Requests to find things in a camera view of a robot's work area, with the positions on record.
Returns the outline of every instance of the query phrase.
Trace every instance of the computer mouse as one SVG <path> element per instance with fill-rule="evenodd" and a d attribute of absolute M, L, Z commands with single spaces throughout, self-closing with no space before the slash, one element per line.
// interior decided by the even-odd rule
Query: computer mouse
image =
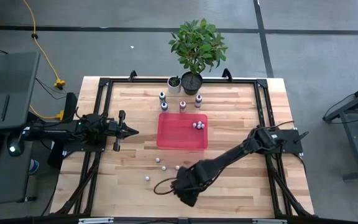
<path fill-rule="evenodd" d="M 12 131 L 6 139 L 6 147 L 10 156 L 16 157 L 24 152 L 24 141 L 21 131 Z"/>

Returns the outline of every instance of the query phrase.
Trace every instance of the white pot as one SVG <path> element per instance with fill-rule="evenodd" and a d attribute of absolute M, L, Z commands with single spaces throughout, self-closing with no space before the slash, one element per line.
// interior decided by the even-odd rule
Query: white pot
<path fill-rule="evenodd" d="M 181 88 L 181 81 L 180 81 L 180 79 L 179 79 L 179 85 L 178 86 L 171 86 L 171 85 L 169 85 L 169 79 L 167 80 L 167 84 L 168 84 L 168 91 L 170 92 L 170 93 L 179 93 L 180 92 L 180 88 Z"/>

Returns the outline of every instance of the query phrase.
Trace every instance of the yellow cable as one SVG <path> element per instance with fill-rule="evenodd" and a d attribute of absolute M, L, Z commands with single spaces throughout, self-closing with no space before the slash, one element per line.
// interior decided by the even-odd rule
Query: yellow cable
<path fill-rule="evenodd" d="M 30 109 L 31 109 L 31 110 L 35 113 L 35 115 L 37 115 L 39 118 L 42 118 L 42 119 L 56 119 L 56 118 L 57 118 L 56 116 L 42 116 L 42 115 L 38 114 L 38 113 L 35 111 L 34 107 L 32 107 L 31 105 L 30 105 Z"/>
<path fill-rule="evenodd" d="M 29 4 L 28 4 L 25 0 L 23 0 L 23 1 L 24 1 L 24 4 L 27 6 L 27 8 L 29 8 L 29 11 L 30 11 L 30 13 L 31 13 L 32 23 L 33 23 L 33 27 L 34 27 L 34 31 L 33 31 L 33 32 L 34 32 L 34 34 L 35 34 L 35 17 L 34 17 L 34 14 L 32 13 L 32 10 L 31 10 L 31 7 L 29 6 Z M 52 70 L 53 70 L 53 72 L 54 72 L 54 74 L 55 74 L 55 76 L 56 76 L 57 82 L 59 83 L 61 80 L 60 80 L 59 76 L 57 75 L 57 72 L 56 72 L 55 68 L 53 67 L 52 63 L 50 63 L 50 60 L 49 60 L 47 54 L 46 54 L 45 51 L 42 49 L 42 47 L 41 47 L 41 45 L 38 43 L 37 39 L 36 39 L 35 37 L 34 37 L 33 39 L 34 39 L 35 43 L 37 44 L 38 48 L 41 50 L 41 52 L 42 52 L 43 55 L 45 56 L 45 58 L 47 59 L 47 62 L 48 62 L 48 64 L 49 64 L 49 66 L 52 68 Z"/>

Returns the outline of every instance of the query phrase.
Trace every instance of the green leaves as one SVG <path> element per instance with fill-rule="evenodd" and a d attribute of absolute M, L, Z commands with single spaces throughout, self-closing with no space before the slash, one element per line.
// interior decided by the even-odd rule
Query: green leaves
<path fill-rule="evenodd" d="M 204 51 L 210 51 L 212 49 L 212 46 L 209 45 L 209 44 L 204 44 L 200 47 L 201 50 L 204 50 Z"/>
<path fill-rule="evenodd" d="M 216 26 L 208 24 L 206 19 L 201 22 L 193 20 L 180 26 L 177 33 L 171 33 L 173 40 L 171 52 L 179 55 L 179 63 L 184 69 L 190 69 L 193 74 L 199 74 L 209 65 L 209 71 L 217 62 L 218 67 L 226 61 L 227 46 L 222 42 L 224 37 L 216 32 Z"/>

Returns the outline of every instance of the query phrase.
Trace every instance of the plant pot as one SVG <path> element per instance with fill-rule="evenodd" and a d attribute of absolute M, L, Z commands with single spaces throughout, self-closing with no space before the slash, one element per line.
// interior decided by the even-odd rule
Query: plant pot
<path fill-rule="evenodd" d="M 168 81 L 167 81 L 168 91 L 169 91 L 170 93 L 180 93 L 180 88 L 181 88 L 180 78 L 179 78 L 179 85 L 177 85 L 177 86 L 172 86 L 172 84 L 170 83 L 170 80 L 171 80 L 172 78 L 175 78 L 175 77 L 170 77 L 170 78 L 168 79 Z"/>
<path fill-rule="evenodd" d="M 193 75 L 186 72 L 181 76 L 181 85 L 187 95 L 195 95 L 203 84 L 203 77 L 200 74 Z"/>

